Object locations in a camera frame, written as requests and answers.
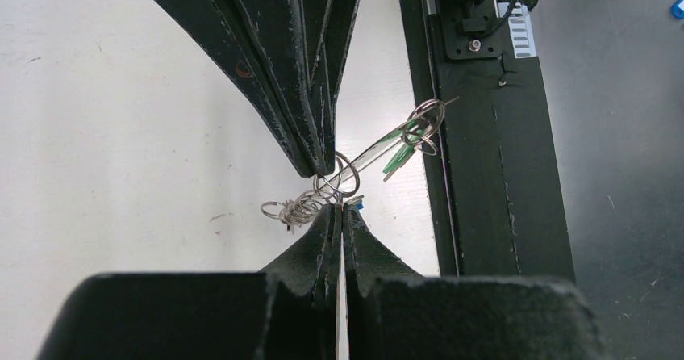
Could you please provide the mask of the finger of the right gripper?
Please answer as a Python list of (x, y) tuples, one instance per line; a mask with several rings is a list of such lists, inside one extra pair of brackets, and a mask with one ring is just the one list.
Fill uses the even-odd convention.
[(153, 0), (217, 64), (255, 108), (303, 178), (315, 175), (278, 101), (234, 0)]
[(335, 109), (360, 0), (234, 0), (303, 157), (303, 176), (334, 166)]

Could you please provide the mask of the keyring with keys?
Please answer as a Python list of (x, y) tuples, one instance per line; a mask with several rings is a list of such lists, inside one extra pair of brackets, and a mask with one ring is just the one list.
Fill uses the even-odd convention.
[(403, 143), (410, 144), (407, 134), (412, 128), (419, 126), (425, 129), (422, 135), (422, 144), (414, 155), (422, 153), (434, 157), (438, 154), (435, 136), (440, 133), (447, 107), (457, 100), (457, 97), (447, 101), (431, 98), (420, 103), (404, 122), (376, 140), (353, 159), (336, 151), (334, 174), (325, 177), (313, 177), (312, 188), (302, 192), (295, 199), (262, 203), (260, 207), (262, 215), (276, 220), (284, 224), (288, 230), (292, 230), (292, 228), (311, 223), (323, 210), (323, 207), (328, 204), (351, 203), (358, 205), (363, 199), (363, 196), (358, 193), (361, 188), (361, 172), (387, 153), (392, 158)]

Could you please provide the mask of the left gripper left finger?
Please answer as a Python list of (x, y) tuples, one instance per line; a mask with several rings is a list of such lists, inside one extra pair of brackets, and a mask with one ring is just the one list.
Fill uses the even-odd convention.
[(333, 359), (342, 209), (256, 272), (102, 273), (66, 299), (41, 359)]

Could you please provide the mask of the green tagged key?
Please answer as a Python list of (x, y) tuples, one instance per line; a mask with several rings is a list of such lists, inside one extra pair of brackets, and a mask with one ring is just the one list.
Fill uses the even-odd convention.
[(388, 182), (389, 179), (411, 159), (416, 150), (420, 148), (424, 131), (425, 129), (420, 128), (419, 126), (416, 126), (409, 131), (407, 138), (410, 144), (403, 143), (387, 163), (382, 171), (385, 175), (383, 182)]

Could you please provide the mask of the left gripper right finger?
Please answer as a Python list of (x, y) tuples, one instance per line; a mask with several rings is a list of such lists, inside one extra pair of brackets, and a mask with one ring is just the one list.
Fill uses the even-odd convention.
[(548, 277), (425, 277), (343, 210), (353, 359), (601, 359), (592, 311)]

